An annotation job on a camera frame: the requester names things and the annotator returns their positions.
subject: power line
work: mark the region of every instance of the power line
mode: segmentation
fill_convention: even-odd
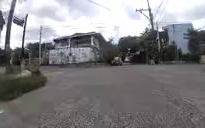
[[[105,7],[105,6],[103,6],[103,5],[99,4],[99,3],[96,3],[96,2],[94,2],[94,1],[92,1],[92,0],[88,0],[88,1],[91,2],[91,3],[93,3],[93,4],[96,4],[96,5],[100,6],[100,7],[102,7],[102,8],[107,9],[108,11],[111,11],[108,7]]]
[[[169,0],[167,0],[165,6],[164,6],[164,8],[163,8],[163,10],[162,10],[162,12],[161,12],[161,14],[160,14],[160,17],[159,17],[158,20],[157,20],[158,22],[159,22],[160,18],[162,17],[163,12],[165,11],[165,9],[166,9],[166,7],[167,7],[168,2],[169,2]]]
[[[162,0],[162,2],[160,3],[160,5],[159,5],[159,7],[158,7],[158,9],[157,9],[157,11],[156,11],[156,13],[155,13],[154,18],[156,18],[156,15],[158,14],[158,12],[159,12],[161,6],[163,5],[163,2],[164,2],[164,0]]]

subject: cloud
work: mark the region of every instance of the cloud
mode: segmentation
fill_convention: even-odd
[[[32,14],[38,16],[39,18],[50,18],[57,21],[64,20],[64,17],[61,17],[59,13],[59,8],[57,6],[42,6],[39,9],[31,11]]]
[[[99,13],[96,5],[88,0],[56,0],[63,9],[68,9],[73,18],[81,16],[94,17]]]
[[[205,17],[205,2],[200,5],[194,6],[191,9],[185,10],[180,13],[182,18],[185,20],[197,20]]]
[[[39,28],[30,28],[26,31],[26,42],[38,41],[39,40],[40,29]],[[42,30],[42,41],[51,41],[54,36],[57,35],[57,32],[50,27],[43,27]],[[23,33],[16,34],[16,39],[21,41]]]
[[[141,14],[139,14],[139,12],[136,12],[135,8],[132,8],[131,6],[129,6],[127,4],[124,5],[124,8],[125,8],[125,11],[130,19],[133,19],[133,20],[141,19],[141,17],[140,17]]]

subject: asphalt road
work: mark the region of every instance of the asphalt road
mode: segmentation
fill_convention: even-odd
[[[205,128],[204,68],[43,67],[47,86],[0,104],[0,128]]]

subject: bush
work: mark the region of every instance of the bush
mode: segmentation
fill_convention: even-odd
[[[117,48],[117,46],[113,44],[109,44],[106,47],[101,48],[101,54],[102,59],[105,63],[111,63],[111,61],[114,59],[114,57],[117,57],[120,55],[120,52]]]
[[[24,93],[45,86],[46,77],[33,74],[30,77],[11,79],[0,77],[0,101],[9,101],[22,96]]]

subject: parked car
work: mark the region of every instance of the parked car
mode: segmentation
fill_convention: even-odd
[[[122,61],[121,57],[115,57],[115,58],[111,61],[111,65],[113,65],[113,66],[123,65],[123,61]]]

